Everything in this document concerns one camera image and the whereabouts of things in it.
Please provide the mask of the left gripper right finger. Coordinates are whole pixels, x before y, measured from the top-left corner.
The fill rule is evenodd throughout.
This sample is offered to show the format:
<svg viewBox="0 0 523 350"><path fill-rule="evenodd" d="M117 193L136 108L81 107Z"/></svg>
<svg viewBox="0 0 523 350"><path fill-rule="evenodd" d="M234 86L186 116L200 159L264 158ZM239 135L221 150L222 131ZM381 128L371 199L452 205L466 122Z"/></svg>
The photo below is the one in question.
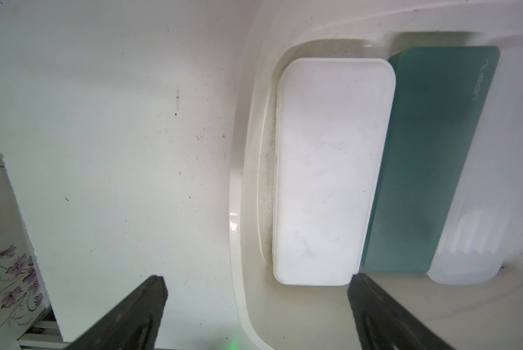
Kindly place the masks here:
<svg viewBox="0 0 523 350"><path fill-rule="evenodd" d="M366 274L356 274L348 288L362 349L451 349Z"/></svg>

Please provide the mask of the white storage basin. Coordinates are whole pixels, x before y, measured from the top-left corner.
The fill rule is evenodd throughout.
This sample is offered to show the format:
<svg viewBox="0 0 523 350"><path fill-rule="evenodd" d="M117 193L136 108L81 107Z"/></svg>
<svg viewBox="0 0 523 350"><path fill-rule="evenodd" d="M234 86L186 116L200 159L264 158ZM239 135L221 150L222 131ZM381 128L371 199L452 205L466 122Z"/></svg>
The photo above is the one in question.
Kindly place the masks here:
<svg viewBox="0 0 523 350"><path fill-rule="evenodd" d="M417 46L523 46L523 1L263 1L246 41L229 185L238 314L262 349L357 349L346 287L292 287L270 258L275 87L301 57L390 58ZM500 271L475 286L373 274L457 349L523 349L523 234Z"/></svg>

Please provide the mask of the frosted clear pencil case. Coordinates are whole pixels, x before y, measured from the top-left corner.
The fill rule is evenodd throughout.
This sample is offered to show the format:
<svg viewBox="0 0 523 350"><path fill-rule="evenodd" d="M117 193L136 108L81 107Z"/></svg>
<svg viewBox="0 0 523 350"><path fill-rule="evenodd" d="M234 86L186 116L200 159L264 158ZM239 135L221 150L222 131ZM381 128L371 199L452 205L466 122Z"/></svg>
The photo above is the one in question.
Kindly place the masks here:
<svg viewBox="0 0 523 350"><path fill-rule="evenodd" d="M490 281L523 234L523 46L503 48L428 276Z"/></svg>

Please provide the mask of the white pencil case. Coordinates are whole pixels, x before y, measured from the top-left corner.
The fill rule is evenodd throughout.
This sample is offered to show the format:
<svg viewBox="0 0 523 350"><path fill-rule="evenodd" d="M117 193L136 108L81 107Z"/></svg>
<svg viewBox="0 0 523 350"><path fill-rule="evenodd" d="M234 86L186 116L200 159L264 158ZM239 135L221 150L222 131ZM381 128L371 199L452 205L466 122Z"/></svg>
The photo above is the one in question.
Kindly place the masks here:
<svg viewBox="0 0 523 350"><path fill-rule="evenodd" d="M380 58L299 58L278 82L273 274L343 286L359 272L396 88Z"/></svg>

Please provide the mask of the dark green pencil case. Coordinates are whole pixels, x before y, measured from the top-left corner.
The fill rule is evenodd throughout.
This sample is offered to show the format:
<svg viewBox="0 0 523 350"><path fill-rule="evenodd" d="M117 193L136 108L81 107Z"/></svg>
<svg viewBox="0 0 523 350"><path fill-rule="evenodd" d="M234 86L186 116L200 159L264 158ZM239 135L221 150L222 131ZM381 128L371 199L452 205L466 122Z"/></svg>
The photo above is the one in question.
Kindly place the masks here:
<svg viewBox="0 0 523 350"><path fill-rule="evenodd" d="M390 58L396 90L363 271L429 270L500 56L495 46L465 46Z"/></svg>

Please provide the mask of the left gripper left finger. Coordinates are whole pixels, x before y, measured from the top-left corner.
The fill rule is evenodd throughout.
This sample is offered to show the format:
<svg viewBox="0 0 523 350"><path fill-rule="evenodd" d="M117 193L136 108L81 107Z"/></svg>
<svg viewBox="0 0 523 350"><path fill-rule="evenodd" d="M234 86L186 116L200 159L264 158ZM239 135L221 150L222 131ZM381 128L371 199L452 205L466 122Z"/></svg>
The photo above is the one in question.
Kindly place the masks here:
<svg viewBox="0 0 523 350"><path fill-rule="evenodd" d="M66 348L153 349L167 300L164 278L150 276Z"/></svg>

